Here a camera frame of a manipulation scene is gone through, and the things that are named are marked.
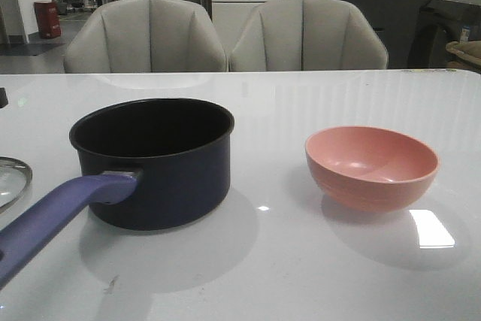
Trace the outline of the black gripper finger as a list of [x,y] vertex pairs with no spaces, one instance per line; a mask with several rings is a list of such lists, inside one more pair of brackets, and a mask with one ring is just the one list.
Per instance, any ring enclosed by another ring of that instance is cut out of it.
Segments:
[[0,108],[8,105],[8,96],[4,87],[0,88]]

